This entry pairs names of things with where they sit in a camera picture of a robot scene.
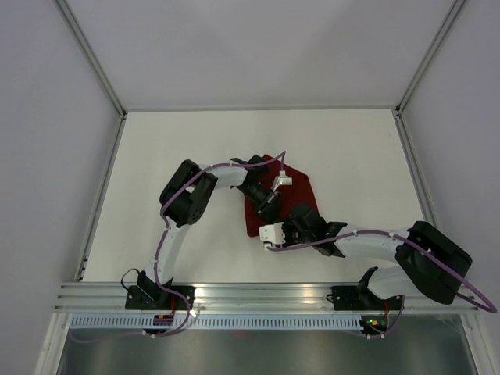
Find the dark red cloth napkin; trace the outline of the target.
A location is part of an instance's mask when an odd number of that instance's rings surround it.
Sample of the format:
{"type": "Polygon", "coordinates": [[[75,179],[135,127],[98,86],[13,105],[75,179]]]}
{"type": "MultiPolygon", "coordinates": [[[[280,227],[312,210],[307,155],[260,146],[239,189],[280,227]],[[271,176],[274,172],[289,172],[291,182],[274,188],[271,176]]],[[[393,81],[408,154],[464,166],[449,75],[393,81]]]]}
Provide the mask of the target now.
{"type": "MultiPolygon", "coordinates": [[[[280,162],[272,161],[271,156],[267,154],[263,156],[254,155],[249,162],[251,164],[266,162],[267,164],[256,169],[250,169],[246,181],[257,180],[266,188],[272,190],[273,179],[280,171],[280,162]]],[[[291,186],[281,186],[276,190],[280,193],[278,205],[280,215],[278,217],[258,216],[253,212],[254,205],[244,196],[246,233],[250,238],[259,235],[261,226],[284,222],[288,218],[290,211],[297,205],[306,203],[319,210],[309,176],[288,165],[284,167],[284,170],[289,177],[292,177],[293,184],[291,186]]],[[[240,186],[238,190],[244,194],[244,185],[240,186]]]]}

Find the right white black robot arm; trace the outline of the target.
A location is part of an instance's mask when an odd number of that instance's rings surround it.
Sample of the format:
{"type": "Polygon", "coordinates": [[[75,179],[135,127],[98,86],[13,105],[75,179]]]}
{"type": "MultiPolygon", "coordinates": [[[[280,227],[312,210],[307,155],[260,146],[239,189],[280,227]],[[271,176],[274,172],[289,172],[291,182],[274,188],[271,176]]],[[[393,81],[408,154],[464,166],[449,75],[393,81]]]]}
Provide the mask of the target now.
{"type": "Polygon", "coordinates": [[[313,247],[321,255],[339,258],[378,259],[387,268],[373,266],[358,282],[356,297],[367,309],[396,295],[423,295],[450,305],[461,283],[433,260],[460,277],[472,266],[471,256],[425,221],[393,232],[367,230],[346,222],[327,222],[307,204],[294,207],[283,223],[286,247],[313,247]]]}

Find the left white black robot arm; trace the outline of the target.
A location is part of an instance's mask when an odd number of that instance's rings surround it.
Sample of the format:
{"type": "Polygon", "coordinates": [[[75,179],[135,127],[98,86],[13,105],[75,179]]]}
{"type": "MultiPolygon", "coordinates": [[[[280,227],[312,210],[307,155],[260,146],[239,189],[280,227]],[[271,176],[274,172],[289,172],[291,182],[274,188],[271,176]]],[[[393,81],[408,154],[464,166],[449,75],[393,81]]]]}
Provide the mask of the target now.
{"type": "Polygon", "coordinates": [[[254,155],[244,161],[233,158],[228,162],[201,166],[187,159],[181,163],[159,197],[159,215],[165,227],[151,263],[137,275],[137,284],[129,292],[149,304],[153,309],[163,309],[170,302],[169,286],[173,268],[188,230],[204,214],[215,190],[237,188],[255,205],[255,212],[265,223],[279,220],[280,193],[275,187],[264,187],[260,179],[269,172],[268,165],[280,164],[278,177],[283,176],[284,156],[264,160],[254,155]]]}

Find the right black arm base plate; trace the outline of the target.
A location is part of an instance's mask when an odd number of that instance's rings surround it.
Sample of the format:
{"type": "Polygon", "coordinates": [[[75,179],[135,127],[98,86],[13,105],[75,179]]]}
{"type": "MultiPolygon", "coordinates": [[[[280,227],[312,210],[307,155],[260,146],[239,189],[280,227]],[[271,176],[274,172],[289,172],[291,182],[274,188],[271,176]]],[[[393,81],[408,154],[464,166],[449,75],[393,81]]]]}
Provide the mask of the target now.
{"type": "Polygon", "coordinates": [[[334,285],[325,299],[334,305],[336,311],[385,312],[398,311],[402,307],[401,297],[381,299],[372,292],[361,290],[353,285],[334,285]]]}

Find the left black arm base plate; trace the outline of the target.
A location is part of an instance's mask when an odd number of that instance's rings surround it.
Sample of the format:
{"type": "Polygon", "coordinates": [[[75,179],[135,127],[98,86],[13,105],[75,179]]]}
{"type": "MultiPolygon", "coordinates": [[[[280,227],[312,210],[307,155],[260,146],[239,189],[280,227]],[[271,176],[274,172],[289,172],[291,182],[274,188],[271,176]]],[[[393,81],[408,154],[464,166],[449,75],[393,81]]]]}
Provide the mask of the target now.
{"type": "Polygon", "coordinates": [[[192,307],[195,300],[193,286],[173,286],[173,293],[161,289],[145,292],[137,285],[130,286],[127,292],[125,310],[181,310],[192,307]]]}

